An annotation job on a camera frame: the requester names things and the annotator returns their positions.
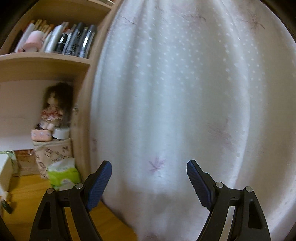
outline wooden desk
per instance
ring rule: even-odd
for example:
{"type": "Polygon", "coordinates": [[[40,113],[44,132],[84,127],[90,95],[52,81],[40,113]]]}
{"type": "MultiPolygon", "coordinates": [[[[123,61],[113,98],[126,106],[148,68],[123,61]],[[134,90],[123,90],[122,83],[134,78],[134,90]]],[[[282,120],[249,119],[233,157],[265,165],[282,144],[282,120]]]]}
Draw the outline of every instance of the wooden desk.
{"type": "MultiPolygon", "coordinates": [[[[12,178],[10,194],[14,211],[12,214],[4,211],[3,220],[17,241],[29,240],[35,214],[47,188],[49,181],[41,179],[39,175],[12,178]]],[[[72,239],[79,241],[71,210],[65,209],[72,239]]],[[[136,241],[133,230],[114,216],[102,202],[90,214],[104,241],[136,241]]]]}

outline doll hair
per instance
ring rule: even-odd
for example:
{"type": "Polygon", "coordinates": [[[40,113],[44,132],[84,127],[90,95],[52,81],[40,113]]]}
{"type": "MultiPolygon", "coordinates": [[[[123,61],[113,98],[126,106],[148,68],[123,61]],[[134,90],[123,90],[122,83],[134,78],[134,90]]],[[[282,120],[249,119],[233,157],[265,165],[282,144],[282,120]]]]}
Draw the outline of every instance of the doll hair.
{"type": "Polygon", "coordinates": [[[54,98],[58,101],[58,107],[63,111],[61,126],[67,126],[71,117],[73,87],[67,83],[58,83],[54,86],[48,87],[44,94],[43,110],[49,106],[47,101],[51,93],[54,93],[54,98]]]}

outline sheer curtain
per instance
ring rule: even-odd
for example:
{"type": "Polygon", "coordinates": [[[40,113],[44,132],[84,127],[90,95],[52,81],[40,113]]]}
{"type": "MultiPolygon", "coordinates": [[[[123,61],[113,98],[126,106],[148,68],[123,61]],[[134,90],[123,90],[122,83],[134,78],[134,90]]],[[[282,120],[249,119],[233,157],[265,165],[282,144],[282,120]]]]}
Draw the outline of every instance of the sheer curtain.
{"type": "Polygon", "coordinates": [[[251,186],[284,239],[296,222],[295,64],[294,40],[259,0],[123,3],[94,83],[91,166],[111,161],[104,202],[138,240],[197,239],[208,211],[191,159],[229,188],[251,186]]]}

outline shelf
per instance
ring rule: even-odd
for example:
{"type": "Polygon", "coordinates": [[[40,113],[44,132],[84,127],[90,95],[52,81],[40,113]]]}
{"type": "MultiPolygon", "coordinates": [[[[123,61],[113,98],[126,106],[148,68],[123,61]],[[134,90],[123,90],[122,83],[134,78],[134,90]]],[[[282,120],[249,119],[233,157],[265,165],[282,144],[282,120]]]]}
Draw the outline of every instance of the shelf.
{"type": "Polygon", "coordinates": [[[98,0],[39,0],[14,26],[0,49],[0,55],[9,53],[10,46],[20,30],[25,30],[31,20],[47,20],[47,24],[69,26],[83,22],[87,26],[99,25],[111,10],[111,6],[98,0]]]}
{"type": "Polygon", "coordinates": [[[16,80],[73,81],[84,75],[89,59],[56,53],[12,53],[0,56],[0,82],[16,80]]]}

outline cabinet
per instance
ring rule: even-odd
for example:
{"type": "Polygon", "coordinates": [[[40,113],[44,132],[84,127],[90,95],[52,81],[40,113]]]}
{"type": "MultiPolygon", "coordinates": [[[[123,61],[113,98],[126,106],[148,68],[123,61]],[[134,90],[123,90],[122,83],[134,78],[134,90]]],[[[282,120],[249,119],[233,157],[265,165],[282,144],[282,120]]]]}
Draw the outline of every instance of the cabinet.
{"type": "Polygon", "coordinates": [[[113,6],[99,0],[39,0],[14,26],[0,49],[0,82],[15,80],[72,81],[74,102],[71,138],[76,166],[83,179],[90,174],[89,114],[91,92],[103,43],[123,0],[113,6]],[[89,59],[56,53],[12,53],[10,46],[21,29],[32,19],[46,19],[59,25],[78,22],[96,24],[98,32],[89,59]]]}

